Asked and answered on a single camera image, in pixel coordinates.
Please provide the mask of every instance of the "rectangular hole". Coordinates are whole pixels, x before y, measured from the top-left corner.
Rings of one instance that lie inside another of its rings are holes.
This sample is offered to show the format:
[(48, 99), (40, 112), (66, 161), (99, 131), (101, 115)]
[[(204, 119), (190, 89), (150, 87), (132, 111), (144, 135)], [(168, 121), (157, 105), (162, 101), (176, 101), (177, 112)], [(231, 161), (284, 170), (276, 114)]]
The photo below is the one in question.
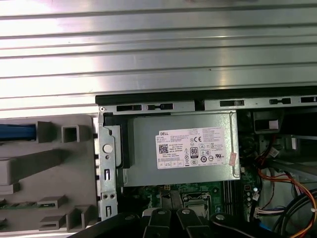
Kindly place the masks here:
[(41, 225), (41, 228), (56, 228), (56, 224), (46, 224), (46, 225)]
[(46, 203), (46, 204), (40, 204), (39, 208), (52, 208), (55, 207), (55, 203)]
[(205, 110), (205, 101), (204, 100), (194, 100), (195, 111), (204, 111)]
[(142, 110), (142, 105), (117, 106), (117, 112), (141, 111), (141, 110)]
[(0, 134), (0, 141), (36, 140), (37, 132), (35, 124), (0, 124), (0, 129), (3, 131)]
[(110, 170), (109, 169), (105, 170), (105, 180), (110, 180)]
[(106, 216), (107, 217), (111, 216), (111, 206), (106, 206)]
[(161, 110), (173, 110), (174, 109), (174, 105), (173, 105), (173, 103), (164, 103), (164, 104), (161, 104), (159, 106), (159, 108)]
[(77, 128), (64, 127), (64, 143), (77, 141)]
[(244, 100), (220, 101), (221, 107), (244, 106)]
[(276, 105), (276, 104), (291, 104), (291, 99), (290, 98), (283, 98), (282, 100), (278, 100), (278, 99), (270, 99), (269, 100), (269, 103), (271, 105)]
[(315, 103), (316, 97), (301, 97), (301, 103)]

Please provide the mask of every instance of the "cable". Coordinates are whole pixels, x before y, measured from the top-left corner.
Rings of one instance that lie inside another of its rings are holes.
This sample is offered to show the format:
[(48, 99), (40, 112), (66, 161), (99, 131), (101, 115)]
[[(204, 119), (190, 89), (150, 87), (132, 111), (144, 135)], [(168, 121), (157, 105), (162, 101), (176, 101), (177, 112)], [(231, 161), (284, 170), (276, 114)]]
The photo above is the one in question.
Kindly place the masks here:
[(273, 182), (272, 196), (271, 196), (270, 200), (267, 202), (267, 204), (264, 207), (262, 207), (262, 209), (266, 208), (271, 203), (271, 201), (273, 200), (273, 197), (274, 197), (274, 191), (275, 191), (275, 183)]
[[(273, 177), (269, 177), (269, 176), (266, 176), (264, 175), (261, 170), (259, 169), (259, 175), (265, 179), (265, 180), (269, 180), (269, 181), (290, 181), (291, 183), (295, 184), (300, 190), (302, 190), (302, 192), (304, 192), (304, 194), (310, 199), (312, 205), (313, 205), (313, 208), (316, 210), (316, 202), (315, 202), (315, 199), (313, 197), (313, 195), (310, 193), (310, 191), (305, 188), (302, 184), (300, 184), (299, 182), (295, 181), (290, 175), (280, 175), (280, 176), (273, 176)], [(297, 232), (296, 234), (294, 234), (293, 236), (291, 236), (291, 238), (295, 238), (295, 237), (299, 237), (300, 235), (306, 233), (312, 226), (313, 226), (313, 223), (315, 222), (316, 220), (316, 216), (317, 216), (317, 213), (314, 212), (314, 217), (313, 219), (310, 221), (310, 223), (307, 225), (306, 228), (302, 229), (301, 231)]]
[[(313, 190), (310, 190), (310, 193), (313, 195), (314, 198), (317, 197), (317, 189), (313, 189)], [(296, 197), (295, 199), (293, 199), (289, 204), (288, 206), (285, 208), (285, 211), (284, 213), (278, 218), (278, 220), (276, 221), (276, 223), (274, 224), (272, 230), (273, 231), (277, 231), (280, 235), (283, 234), (285, 235), (286, 234), (286, 226), (290, 220), (290, 218), (292, 217), (292, 215), (294, 213), (296, 213), (300, 208), (302, 208), (303, 206), (305, 206), (306, 204), (308, 204), (310, 201), (310, 199), (306, 196), (306, 194), (301, 194), (300, 196)], [(308, 229), (303, 229), (301, 231), (304, 231), (302, 232), (300, 235), (298, 236), (301, 236), (302, 234), (306, 233), (308, 231)]]

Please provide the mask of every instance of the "green circuit board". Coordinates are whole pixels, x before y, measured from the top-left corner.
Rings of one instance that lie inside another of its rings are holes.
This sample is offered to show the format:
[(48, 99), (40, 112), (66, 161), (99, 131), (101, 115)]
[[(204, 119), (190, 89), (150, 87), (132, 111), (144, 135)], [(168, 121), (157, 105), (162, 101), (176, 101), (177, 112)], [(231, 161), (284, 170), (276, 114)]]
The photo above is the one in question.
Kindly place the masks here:
[(160, 207), (161, 190), (178, 190), (180, 194), (205, 192), (210, 194), (210, 214), (223, 211), (222, 182), (183, 183), (162, 186), (147, 186), (140, 190), (140, 196), (149, 199), (148, 208)]
[(0, 210), (18, 210), (18, 209), (32, 209), (32, 208), (39, 208), (39, 206), (36, 202), (0, 204)]
[(253, 189), (257, 187), (258, 181), (257, 176), (250, 170), (245, 169), (244, 173), (241, 174), (241, 184), (243, 191), (243, 206), (244, 206), (244, 217), (246, 220), (250, 216), (250, 208), (252, 204), (252, 196), (254, 194)]

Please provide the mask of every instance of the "blue plastic part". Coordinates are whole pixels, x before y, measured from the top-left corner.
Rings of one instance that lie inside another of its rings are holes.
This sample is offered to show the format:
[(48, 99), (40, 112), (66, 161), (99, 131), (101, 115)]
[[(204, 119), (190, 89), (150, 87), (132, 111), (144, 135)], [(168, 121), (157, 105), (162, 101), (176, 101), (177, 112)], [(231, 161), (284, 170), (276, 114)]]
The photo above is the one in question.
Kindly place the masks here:
[(266, 230), (271, 230), (270, 228), (268, 228), (266, 225), (264, 225), (263, 223), (260, 223), (260, 227), (262, 227), (262, 228), (264, 228), (264, 229), (266, 229)]
[(36, 140), (36, 126), (0, 124), (0, 141)]

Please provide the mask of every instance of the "white sticker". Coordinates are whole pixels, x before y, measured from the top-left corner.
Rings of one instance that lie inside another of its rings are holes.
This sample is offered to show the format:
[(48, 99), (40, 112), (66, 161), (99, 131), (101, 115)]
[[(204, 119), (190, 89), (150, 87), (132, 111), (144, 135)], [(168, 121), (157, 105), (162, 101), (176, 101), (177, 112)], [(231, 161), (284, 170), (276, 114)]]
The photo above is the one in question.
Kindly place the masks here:
[(231, 152), (228, 165), (234, 166), (236, 163), (237, 153)]
[(273, 158), (275, 158), (279, 154), (279, 151), (275, 149), (274, 147), (272, 147), (268, 154), (271, 155)]
[(156, 146), (158, 169), (226, 164), (221, 127), (160, 131)]

